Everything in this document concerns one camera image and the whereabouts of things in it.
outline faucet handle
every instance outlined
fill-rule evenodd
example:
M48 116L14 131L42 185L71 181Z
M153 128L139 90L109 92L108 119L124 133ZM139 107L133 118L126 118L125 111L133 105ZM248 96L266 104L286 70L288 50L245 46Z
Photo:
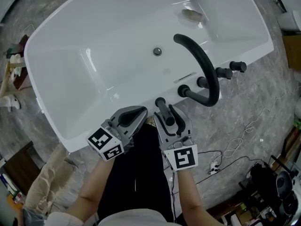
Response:
M208 86L208 81L205 77L198 77L197 79L197 85L201 88L206 88L208 89L209 86Z
M173 114L171 114L170 110L168 109L168 107L166 106L165 103L166 103L165 99L162 97L157 98L155 101L155 105L159 108L159 110L163 116L163 119L165 121L165 124L167 126L172 126L172 125L174 125L175 119L174 119Z
M228 80L231 80L233 76L231 69L216 68L215 71L218 78L226 78Z
M244 73L246 71L246 63L245 62L230 62L230 69L233 71L240 71L241 73Z

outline marble floor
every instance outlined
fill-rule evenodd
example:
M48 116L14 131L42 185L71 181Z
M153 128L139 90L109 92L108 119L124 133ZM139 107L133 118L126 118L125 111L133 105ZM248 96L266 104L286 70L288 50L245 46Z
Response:
M0 52L4 52L12 42L18 42L20 36L30 33L24 29L33 24L37 28L56 8L66 0L17 0L5 17L5 27L0 28ZM220 82L222 99L216 106L207 108L186 99L176 106L192 119L193 134L200 152L225 150L230 140L241 137L246 125L257 119L264 107L271 108L275 98L286 91L295 91L298 82L293 79L293 72L288 69L282 34L277 24L277 15L281 13L272 0L254 0L271 34L274 51L248 66L246 73L235 73L233 78ZM0 66L4 66L3 57ZM6 108L0 109L0 154L9 159L30 140L43 161L59 144L46 117L42 114L32 89L16 95L21 103L21 110L11 113ZM293 109L298 96L286 93L277 100L271 112L264 110L260 119L254 122L254 130L245 133L243 143L230 158L224 158L221 168L240 156L251 159L269 160L271 154L278 154L283 140L293 124ZM233 149L238 141L230 144ZM195 181L205 179L210 162L219 153L199 155L199 166L193 169ZM83 148L70 157L79 169L73 175L67 187L56 200L56 204L68 207L76 199L84 179L97 162L97 156L89 147ZM198 190L206 208L212 207L234 195L238 182L245 178L254 161L243 158L222 172L198 184ZM168 182L171 171L165 170ZM174 192L178 191L177 180ZM178 194L176 214L181 212Z

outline cable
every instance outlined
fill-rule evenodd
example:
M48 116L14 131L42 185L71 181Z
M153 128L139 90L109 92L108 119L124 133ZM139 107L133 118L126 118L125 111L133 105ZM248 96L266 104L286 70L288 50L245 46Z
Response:
M212 177L212 176L214 176L214 175L220 173L221 171L225 170L227 167L231 166L231 165L232 165L233 163L235 163L236 161L238 161L238 160L240 160L240 159L242 159L242 158L245 158L245 157L246 157L249 161L262 161L262 162L264 163L264 161L263 161L262 159L250 159L248 156L242 156L242 157L237 158L237 159L234 160L233 162L231 162L229 165L225 166L223 169L221 169L221 170L218 171L217 173L212 174L212 175L206 177L205 179L203 179L203 180L197 182L196 185L198 185L198 184L200 184L201 182L204 182L205 180L207 180L208 178L210 178L210 177Z
M205 153L216 153L216 152L220 152L222 155L222 151L221 150L216 150L216 151L207 151L207 152L199 152L198 154L205 154Z
M177 218L175 215L175 207L174 207L174 202L175 202L175 196L174 196L174 172L173 172L173 179L172 179L172 183L171 183L171 195L173 197L173 210L174 210L174 222L177 222Z
M278 100L278 99L281 100L281 99L284 97L284 95L286 95L287 93L291 93L291 94L294 95L295 92L296 92L296 90L299 89L300 87L301 87L301 86L298 86L293 92L291 92L290 90L289 90L289 91L286 91L286 92L282 95L282 97L276 97L275 100L274 100L273 106L272 106L270 109L264 107L263 110L262 110L262 111L260 112L260 114L258 115L257 119L254 120L254 121L251 121L251 122L245 127L245 130L244 130L243 134L241 135L241 137L240 137L240 138L234 138L234 139L230 140L230 142L228 143L228 145L227 145L226 149L224 150L224 152L223 152L221 155L219 155L217 158L215 158L215 160L217 160L218 158L223 157L223 156L226 157L226 158L230 158L231 156L233 156L233 154L235 153L235 151L236 151L236 150L239 148L239 146L243 143L243 141L244 141L244 140L243 140L244 134L245 134L245 133L251 133L251 132L254 130L254 126L251 126L251 124L254 123L254 122L257 122L257 121L259 120L259 118L260 118L260 116L262 115L262 113L264 112L264 110L268 110L268 112L271 112L271 111L273 110L274 106L275 106L276 100ZM235 141L235 140L239 140L239 143L238 143L237 147L234 148L234 149L228 150L229 145L231 144L231 142L232 142L232 141ZM226 156L226 155L225 155L226 152L232 152L232 154L229 155L229 156Z
M220 150L216 150L216 151L207 151L207 152L199 152L198 154L203 154L203 153L216 153L216 152L220 152L221 153L221 155L219 155L218 157L220 157L220 156L222 156L222 151L220 151Z
M30 26L32 26L33 29L36 30L35 27L34 27L32 24L29 24L29 25L28 25L26 28L24 28L23 31L21 32L21 37L20 37L19 41L20 41L20 40L22 39L22 37L24 36L23 33L25 32L25 30L28 29Z

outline power strip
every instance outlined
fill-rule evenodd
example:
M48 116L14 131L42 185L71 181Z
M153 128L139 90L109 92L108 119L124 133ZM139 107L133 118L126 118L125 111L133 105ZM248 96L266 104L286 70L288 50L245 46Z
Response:
M210 171L208 172L209 175L213 175L219 172L217 161L214 161L210 164Z

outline white bathtub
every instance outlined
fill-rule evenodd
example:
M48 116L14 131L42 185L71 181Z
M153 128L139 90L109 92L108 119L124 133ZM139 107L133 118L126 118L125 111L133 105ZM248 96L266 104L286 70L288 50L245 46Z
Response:
M188 21L182 9L203 14ZM214 67L247 65L273 50L253 0L68 0L30 37L25 61L37 98L57 136L73 152L89 131L118 109L155 99L181 100L177 88L201 90L203 72L173 40L197 42ZM154 56L153 49L162 49ZM180 78L192 74L177 82Z

